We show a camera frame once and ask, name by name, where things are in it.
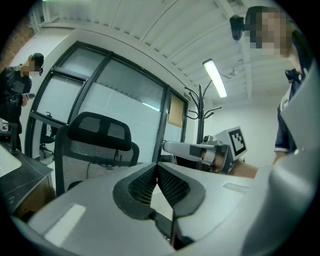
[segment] phone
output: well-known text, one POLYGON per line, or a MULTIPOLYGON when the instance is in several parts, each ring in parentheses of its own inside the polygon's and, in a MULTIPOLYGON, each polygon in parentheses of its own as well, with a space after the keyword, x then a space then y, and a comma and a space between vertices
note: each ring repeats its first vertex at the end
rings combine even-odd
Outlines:
POLYGON ((29 99, 33 99, 34 97, 36 97, 36 95, 34 93, 22 93, 21 94, 22 96, 23 95, 28 95, 29 96, 29 99))

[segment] black cap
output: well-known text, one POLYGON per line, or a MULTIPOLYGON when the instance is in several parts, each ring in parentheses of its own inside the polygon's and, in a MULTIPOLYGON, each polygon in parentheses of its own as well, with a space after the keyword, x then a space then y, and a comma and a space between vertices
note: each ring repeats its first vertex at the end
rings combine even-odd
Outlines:
POLYGON ((45 57, 41 53, 36 52, 32 55, 32 59, 34 60, 34 66, 40 69, 44 64, 45 57))

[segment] headrest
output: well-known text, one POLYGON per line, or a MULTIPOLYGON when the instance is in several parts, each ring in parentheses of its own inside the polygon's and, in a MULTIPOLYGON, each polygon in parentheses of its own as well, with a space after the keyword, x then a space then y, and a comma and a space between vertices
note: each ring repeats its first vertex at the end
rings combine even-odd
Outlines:
POLYGON ((67 136, 77 142, 129 151, 130 128, 123 122, 91 112, 82 112, 69 125, 67 136))

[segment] ceiling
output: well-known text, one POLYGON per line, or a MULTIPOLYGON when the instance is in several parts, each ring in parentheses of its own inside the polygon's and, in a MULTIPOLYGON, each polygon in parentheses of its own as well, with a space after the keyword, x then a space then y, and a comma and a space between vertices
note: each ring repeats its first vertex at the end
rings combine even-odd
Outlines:
POLYGON ((210 78, 202 62, 213 59, 227 97, 210 86, 205 97, 214 104, 254 97, 284 95, 288 89, 288 60, 251 49, 245 38, 236 42, 229 18, 244 16, 254 5, 274 6, 268 0, 78 0, 43 2, 44 23, 77 21, 125 33, 165 58, 189 85, 206 86, 210 78))

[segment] person in navy shirt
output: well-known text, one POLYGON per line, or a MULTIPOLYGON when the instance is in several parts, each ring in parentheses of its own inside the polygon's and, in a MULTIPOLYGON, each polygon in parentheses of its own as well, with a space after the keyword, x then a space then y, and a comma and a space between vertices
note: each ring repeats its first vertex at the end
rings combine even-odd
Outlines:
MULTIPOLYGON (((274 147, 275 159, 273 161, 275 163, 297 149, 295 141, 281 117, 281 111, 289 104, 302 81, 308 75, 313 54, 304 36, 294 28, 286 15, 277 8, 250 7, 245 16, 245 25, 248 28, 245 33, 250 38, 250 45, 255 45, 256 48, 269 49, 273 54, 288 59, 294 67, 292 70, 284 70, 290 87, 277 109, 278 131, 274 147)), ((224 158, 216 155, 213 164, 217 172, 222 168, 223 162, 224 158)), ((257 167, 237 160, 231 174, 253 178, 257 171, 257 167)))

